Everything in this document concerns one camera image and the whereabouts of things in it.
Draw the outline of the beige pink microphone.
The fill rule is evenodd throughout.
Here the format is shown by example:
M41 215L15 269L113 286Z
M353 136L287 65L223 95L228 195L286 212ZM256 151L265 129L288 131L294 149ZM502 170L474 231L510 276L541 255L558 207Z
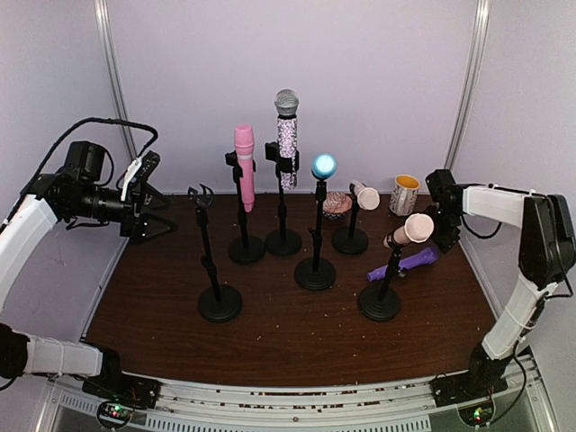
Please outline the beige pink microphone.
M414 213L401 227L385 237L383 245L386 248L402 248L410 243L424 243L432 236L434 229L435 224L430 216Z

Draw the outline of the purple microphone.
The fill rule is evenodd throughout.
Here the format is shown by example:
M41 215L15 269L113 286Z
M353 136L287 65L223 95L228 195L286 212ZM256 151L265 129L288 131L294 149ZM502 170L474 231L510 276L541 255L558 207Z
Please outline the purple microphone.
M436 247L425 247L417 254L403 258L399 263L400 272L406 272L425 265L432 265L440 258L440 251ZM378 267L367 273L366 279L369 283L381 281L387 272L388 266Z

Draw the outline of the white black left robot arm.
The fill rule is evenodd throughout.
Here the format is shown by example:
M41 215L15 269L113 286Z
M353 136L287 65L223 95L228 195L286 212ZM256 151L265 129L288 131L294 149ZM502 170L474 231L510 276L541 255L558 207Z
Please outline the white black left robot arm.
M44 237L60 222L67 228L100 228L111 223L134 245L177 230L171 220L159 216L169 200L149 177L160 156L150 150L136 157L113 190L100 184L106 149L89 141L70 144L64 165L52 175L36 175L17 204L16 213L1 231L1 298L7 299L15 280ZM94 377L95 386L111 400L129 392L124 373L105 364L104 352L80 342L37 337L1 326L1 375L15 380L25 374L81 375Z

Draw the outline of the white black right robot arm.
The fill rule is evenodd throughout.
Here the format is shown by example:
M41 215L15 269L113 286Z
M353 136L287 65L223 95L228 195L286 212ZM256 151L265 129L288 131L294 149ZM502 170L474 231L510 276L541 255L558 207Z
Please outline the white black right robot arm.
M565 197L520 191L493 184L459 184L450 170L426 178L433 201L427 213L435 223L432 241L447 253L460 239L467 215L519 229L518 279L504 311L472 351L461 380L470 397L482 396L511 361L520 339L535 326L545 304L558 298L575 265L575 231Z

